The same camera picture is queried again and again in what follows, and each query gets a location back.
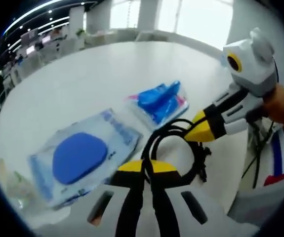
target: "yellow ring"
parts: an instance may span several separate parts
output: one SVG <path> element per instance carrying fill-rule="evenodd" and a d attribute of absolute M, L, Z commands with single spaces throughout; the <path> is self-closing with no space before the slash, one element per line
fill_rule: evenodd
<path fill-rule="evenodd" d="M 228 55 L 228 57 L 231 57 L 231 58 L 233 58 L 233 59 L 235 60 L 235 62 L 237 63 L 237 65 L 238 65 L 238 67 L 239 67 L 239 69 L 237 70 L 237 72 L 240 73 L 240 72 L 242 71 L 242 64 L 241 64 L 239 58 L 238 58 L 235 54 L 233 54 L 233 53 L 230 53 L 230 54 Z"/>

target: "round table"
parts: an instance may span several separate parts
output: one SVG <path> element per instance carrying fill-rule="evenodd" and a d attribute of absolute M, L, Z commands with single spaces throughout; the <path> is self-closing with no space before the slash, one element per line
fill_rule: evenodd
<path fill-rule="evenodd" d="M 0 158 L 8 169 L 31 179 L 28 155 L 57 130 L 121 103 L 128 95 L 180 80 L 192 119 L 232 81 L 218 59 L 199 50 L 168 42 L 125 42 L 87 49 L 61 58 L 29 76 L 8 96 L 0 113 Z M 146 141 L 149 134 L 144 134 Z M 193 182 L 228 212 L 239 188 L 247 150 L 247 131 L 224 136 L 208 146 L 207 182 Z M 134 159 L 140 158 L 141 148 Z M 181 174 L 193 162 L 180 138 L 164 141 L 158 159 L 174 164 Z M 28 218 L 32 228 L 56 223 L 70 207 Z"/>

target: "black wire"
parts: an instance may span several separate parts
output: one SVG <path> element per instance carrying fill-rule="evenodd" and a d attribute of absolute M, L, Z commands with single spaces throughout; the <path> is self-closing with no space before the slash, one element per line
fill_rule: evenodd
<path fill-rule="evenodd" d="M 255 172 L 254 181 L 253 181 L 253 189 L 254 189 L 256 187 L 256 184 L 257 184 L 257 181 L 258 181 L 259 168 L 260 168 L 260 156 L 261 156 L 261 153 L 262 153 L 267 141 L 269 140 L 270 136 L 272 135 L 272 132 L 273 132 L 272 128 L 273 128 L 274 122 L 271 123 L 270 128 L 269 128 L 264 140 L 262 140 L 262 141 L 260 141 L 260 138 L 259 138 L 259 128 L 253 123 L 251 123 L 250 125 L 254 128 L 254 135 L 256 137 L 256 155 L 255 155 L 254 159 L 249 163 L 248 167 L 246 168 L 245 172 L 242 175 L 242 178 L 244 178 L 244 176 L 247 174 L 250 167 L 257 160 L 256 172 Z"/>
<path fill-rule="evenodd" d="M 200 123 L 204 121 L 206 121 L 206 118 L 202 118 L 195 123 L 192 123 L 186 119 L 179 118 L 179 119 L 174 119 L 168 122 L 163 127 L 154 131 L 154 133 L 150 136 L 149 140 L 147 141 L 144 147 L 144 150 L 142 152 L 142 155 L 141 155 L 141 159 L 143 159 L 145 163 L 144 167 L 149 176 L 147 177 L 145 175 L 145 179 L 148 183 L 152 184 L 152 177 L 154 175 L 154 171 L 153 171 L 151 160 L 157 159 L 156 157 L 157 149 L 158 149 L 160 142 L 168 136 L 178 136 L 184 139 L 185 135 L 188 132 L 190 132 L 194 127 L 196 127 L 197 125 L 199 125 Z M 185 129 L 185 128 L 174 125 L 177 122 L 186 122 L 190 125 L 190 127 L 188 129 Z M 206 176 L 204 162 L 205 162 L 206 156 L 211 154 L 211 151 L 208 148 L 204 148 L 202 143 L 189 142 L 189 141 L 186 141 L 186 142 L 190 146 L 194 154 L 195 161 L 191 169 L 188 171 L 188 173 L 181 177 L 180 185 L 182 186 L 182 185 L 190 184 L 197 174 L 200 176 L 203 182 L 206 182 L 207 176 Z"/>

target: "blue pad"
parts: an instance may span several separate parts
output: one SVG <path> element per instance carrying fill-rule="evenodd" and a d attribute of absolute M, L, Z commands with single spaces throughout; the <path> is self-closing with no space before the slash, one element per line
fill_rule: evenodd
<path fill-rule="evenodd" d="M 106 144 L 87 133 L 76 133 L 59 144 L 53 157 L 53 175 L 64 185 L 72 184 L 103 163 Z"/>

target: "wall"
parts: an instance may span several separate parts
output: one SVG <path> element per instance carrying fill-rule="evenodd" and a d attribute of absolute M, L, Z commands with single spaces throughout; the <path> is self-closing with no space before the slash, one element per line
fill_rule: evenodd
<path fill-rule="evenodd" d="M 76 32 L 83 28 L 84 6 L 73 7 L 69 12 L 69 34 L 68 38 L 76 38 Z"/>
<path fill-rule="evenodd" d="M 161 0 L 141 0 L 137 28 L 149 31 L 156 28 Z"/>
<path fill-rule="evenodd" d="M 87 31 L 91 34 L 110 28 L 112 0 L 105 0 L 87 13 Z"/>

